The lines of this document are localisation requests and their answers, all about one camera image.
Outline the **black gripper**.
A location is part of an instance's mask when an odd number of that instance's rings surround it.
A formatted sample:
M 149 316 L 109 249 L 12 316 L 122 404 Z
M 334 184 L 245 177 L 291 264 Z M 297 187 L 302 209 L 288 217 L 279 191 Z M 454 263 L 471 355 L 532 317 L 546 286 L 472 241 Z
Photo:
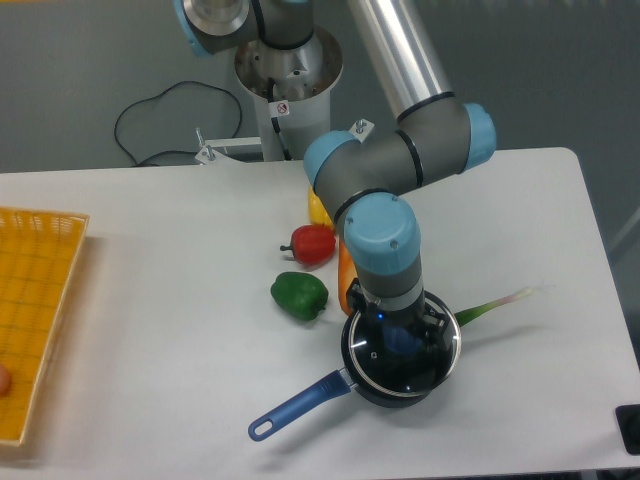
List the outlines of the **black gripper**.
M 357 328 L 366 338 L 382 340 L 422 340 L 434 351 L 446 351 L 449 320 L 433 306 L 427 305 L 422 287 L 402 295 L 380 296 L 363 289 L 354 278 L 346 290 L 347 314 L 359 312 Z

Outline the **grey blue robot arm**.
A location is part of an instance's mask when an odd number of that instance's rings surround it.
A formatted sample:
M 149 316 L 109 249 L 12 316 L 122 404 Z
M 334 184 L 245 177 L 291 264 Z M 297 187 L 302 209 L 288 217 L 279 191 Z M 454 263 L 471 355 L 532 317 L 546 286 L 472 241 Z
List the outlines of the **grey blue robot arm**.
M 371 142 L 330 130 L 323 113 L 311 125 L 285 124 L 312 112 L 342 71 L 311 2 L 178 1 L 174 8 L 195 51 L 235 50 L 237 78 L 259 102 L 266 158 L 303 158 L 355 264 L 366 306 L 395 322 L 418 317 L 420 230 L 401 197 L 489 160 L 496 132 L 481 106 L 456 98 L 414 4 L 349 5 L 397 121 L 393 134 Z

